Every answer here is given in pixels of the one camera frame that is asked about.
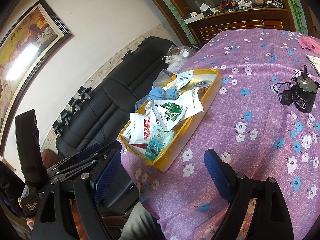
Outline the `white red-text pouch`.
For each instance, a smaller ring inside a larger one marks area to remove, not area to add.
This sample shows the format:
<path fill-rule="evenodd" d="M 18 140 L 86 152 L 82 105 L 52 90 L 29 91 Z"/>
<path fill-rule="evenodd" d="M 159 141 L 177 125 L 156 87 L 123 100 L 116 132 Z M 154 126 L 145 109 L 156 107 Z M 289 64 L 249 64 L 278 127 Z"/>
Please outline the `white red-text pouch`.
<path fill-rule="evenodd" d="M 130 114 L 131 135 L 129 144 L 148 144 L 152 132 L 152 118 L 139 113 Z"/>

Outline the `blue knitted sock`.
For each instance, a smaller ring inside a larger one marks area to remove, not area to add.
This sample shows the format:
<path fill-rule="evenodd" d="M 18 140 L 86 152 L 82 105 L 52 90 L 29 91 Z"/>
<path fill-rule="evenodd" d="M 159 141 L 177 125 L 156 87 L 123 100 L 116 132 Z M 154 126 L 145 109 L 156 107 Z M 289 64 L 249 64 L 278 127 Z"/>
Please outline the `blue knitted sock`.
<path fill-rule="evenodd" d="M 150 100 L 176 100 L 178 97 L 179 92 L 176 88 L 165 90 L 161 87 L 153 87 L 149 92 Z"/>

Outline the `black leather sofa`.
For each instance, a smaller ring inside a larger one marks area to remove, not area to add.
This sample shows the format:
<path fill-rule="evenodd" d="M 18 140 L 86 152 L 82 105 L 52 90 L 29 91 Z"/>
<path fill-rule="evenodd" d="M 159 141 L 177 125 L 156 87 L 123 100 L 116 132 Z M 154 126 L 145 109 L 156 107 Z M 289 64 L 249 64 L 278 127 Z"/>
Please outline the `black leather sofa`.
<path fill-rule="evenodd" d="M 173 42 L 148 37 L 134 51 L 127 51 L 120 64 L 93 89 L 56 139 L 61 159 L 99 144 L 116 140 L 135 111 L 137 101 L 148 95 L 159 73 L 167 68 L 163 57 Z"/>

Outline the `purple floral tablecloth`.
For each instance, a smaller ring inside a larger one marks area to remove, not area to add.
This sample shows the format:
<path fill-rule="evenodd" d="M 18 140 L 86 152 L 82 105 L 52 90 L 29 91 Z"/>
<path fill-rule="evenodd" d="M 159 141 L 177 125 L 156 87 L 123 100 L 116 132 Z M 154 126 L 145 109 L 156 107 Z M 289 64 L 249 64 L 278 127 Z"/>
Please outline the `purple floral tablecloth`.
<path fill-rule="evenodd" d="M 126 149 L 121 162 L 143 206 L 166 239 L 210 239 L 228 204 L 204 164 L 204 152 L 252 179 L 274 177 L 285 198 L 295 239 L 319 217 L 319 102 L 310 113 L 283 106 L 280 93 L 296 71 L 316 71 L 298 40 L 301 33 L 274 29 L 223 31 L 184 69 L 218 69 L 222 86 L 188 143 L 159 172 Z"/>

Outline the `teal cartoon packet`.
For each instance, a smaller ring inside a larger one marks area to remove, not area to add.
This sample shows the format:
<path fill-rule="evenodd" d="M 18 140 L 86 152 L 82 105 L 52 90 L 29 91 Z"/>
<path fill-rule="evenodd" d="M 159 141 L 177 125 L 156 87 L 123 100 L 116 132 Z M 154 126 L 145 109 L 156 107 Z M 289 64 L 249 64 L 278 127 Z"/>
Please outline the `teal cartoon packet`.
<path fill-rule="evenodd" d="M 173 130 L 166 132 L 161 125 L 155 126 L 152 130 L 145 156 L 154 161 L 161 153 L 161 150 L 168 146 L 174 136 L 175 132 Z"/>

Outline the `yellow taped foam tray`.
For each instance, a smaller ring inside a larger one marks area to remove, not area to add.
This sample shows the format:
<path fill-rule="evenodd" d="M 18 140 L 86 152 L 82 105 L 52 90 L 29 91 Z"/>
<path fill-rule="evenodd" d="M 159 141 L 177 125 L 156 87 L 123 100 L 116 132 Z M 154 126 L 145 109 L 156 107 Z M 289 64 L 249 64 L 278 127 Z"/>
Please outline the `yellow taped foam tray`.
<path fill-rule="evenodd" d="M 191 69 L 173 75 L 165 92 L 176 100 L 148 100 L 120 131 L 118 138 L 145 164 L 166 172 L 187 144 L 222 85 L 218 69 Z"/>

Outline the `green white snack pouch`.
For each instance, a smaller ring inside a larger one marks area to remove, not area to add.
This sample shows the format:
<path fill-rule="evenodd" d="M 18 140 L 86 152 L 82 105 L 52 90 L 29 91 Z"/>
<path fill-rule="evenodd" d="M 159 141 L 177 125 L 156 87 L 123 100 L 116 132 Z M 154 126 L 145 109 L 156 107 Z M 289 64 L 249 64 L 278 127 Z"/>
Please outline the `green white snack pouch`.
<path fill-rule="evenodd" d="M 153 100 L 151 108 L 164 131 L 172 130 L 184 117 L 187 108 L 179 103 Z"/>

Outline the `white label sheet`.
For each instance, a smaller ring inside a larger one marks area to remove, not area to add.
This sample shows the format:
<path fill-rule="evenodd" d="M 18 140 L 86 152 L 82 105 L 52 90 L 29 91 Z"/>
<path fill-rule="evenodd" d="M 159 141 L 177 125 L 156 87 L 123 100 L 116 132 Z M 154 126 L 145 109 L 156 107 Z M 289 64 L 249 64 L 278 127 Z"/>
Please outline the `white label sheet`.
<path fill-rule="evenodd" d="M 193 73 L 194 73 L 194 70 L 191 69 L 191 70 L 188 70 L 185 72 L 178 73 L 176 75 L 175 85 L 176 85 L 177 90 L 182 89 L 184 86 L 186 86 L 192 80 Z"/>

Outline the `clear plastic bag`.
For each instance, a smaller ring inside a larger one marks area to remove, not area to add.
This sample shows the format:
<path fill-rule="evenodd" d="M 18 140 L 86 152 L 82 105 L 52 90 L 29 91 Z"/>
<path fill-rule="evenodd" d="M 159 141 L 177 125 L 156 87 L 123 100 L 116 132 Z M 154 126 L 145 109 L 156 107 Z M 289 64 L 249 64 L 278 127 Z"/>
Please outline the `clear plastic bag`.
<path fill-rule="evenodd" d="M 199 50 L 195 45 L 174 46 L 172 45 L 167 55 L 162 57 L 162 60 L 168 65 L 162 70 L 155 81 L 153 87 L 161 87 L 169 78 L 177 74 L 181 67 Z"/>

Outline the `framed painting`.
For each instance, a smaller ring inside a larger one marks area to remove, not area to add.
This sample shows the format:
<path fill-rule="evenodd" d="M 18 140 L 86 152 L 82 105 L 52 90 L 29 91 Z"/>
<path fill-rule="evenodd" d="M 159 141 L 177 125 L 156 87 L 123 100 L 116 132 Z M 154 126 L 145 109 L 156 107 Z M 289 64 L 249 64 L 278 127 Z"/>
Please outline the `framed painting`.
<path fill-rule="evenodd" d="M 1 40 L 1 152 L 24 94 L 71 36 L 48 3 L 38 0 Z"/>

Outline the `white paper manual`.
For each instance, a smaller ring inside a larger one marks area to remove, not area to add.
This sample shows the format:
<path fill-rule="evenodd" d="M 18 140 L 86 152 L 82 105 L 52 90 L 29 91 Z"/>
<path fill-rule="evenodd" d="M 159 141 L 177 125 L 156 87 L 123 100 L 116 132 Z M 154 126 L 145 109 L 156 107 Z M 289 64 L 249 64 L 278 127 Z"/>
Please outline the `white paper manual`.
<path fill-rule="evenodd" d="M 311 56 L 306 54 L 306 57 L 309 59 L 309 61 L 311 62 L 312 66 L 315 68 L 318 76 L 320 76 L 320 58 L 319 57 L 315 57 L 315 56 Z"/>

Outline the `pink cloth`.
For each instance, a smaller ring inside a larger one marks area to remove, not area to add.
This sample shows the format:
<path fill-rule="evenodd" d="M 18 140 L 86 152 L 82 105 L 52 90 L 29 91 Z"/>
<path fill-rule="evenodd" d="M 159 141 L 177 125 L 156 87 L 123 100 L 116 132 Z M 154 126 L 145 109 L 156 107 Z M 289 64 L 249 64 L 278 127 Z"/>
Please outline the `pink cloth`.
<path fill-rule="evenodd" d="M 309 50 L 313 53 L 320 54 L 320 44 L 315 39 L 309 36 L 302 36 L 298 39 L 302 49 Z"/>

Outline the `wooden cabinet with clutter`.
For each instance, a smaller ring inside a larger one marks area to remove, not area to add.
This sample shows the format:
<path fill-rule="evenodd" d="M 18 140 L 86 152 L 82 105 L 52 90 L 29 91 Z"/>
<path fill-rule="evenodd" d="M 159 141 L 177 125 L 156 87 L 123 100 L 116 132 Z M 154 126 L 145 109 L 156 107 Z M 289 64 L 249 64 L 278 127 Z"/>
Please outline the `wooden cabinet with clutter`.
<path fill-rule="evenodd" d="M 183 43 L 208 41 L 219 32 L 268 28 L 314 35 L 306 0 L 152 0 Z"/>

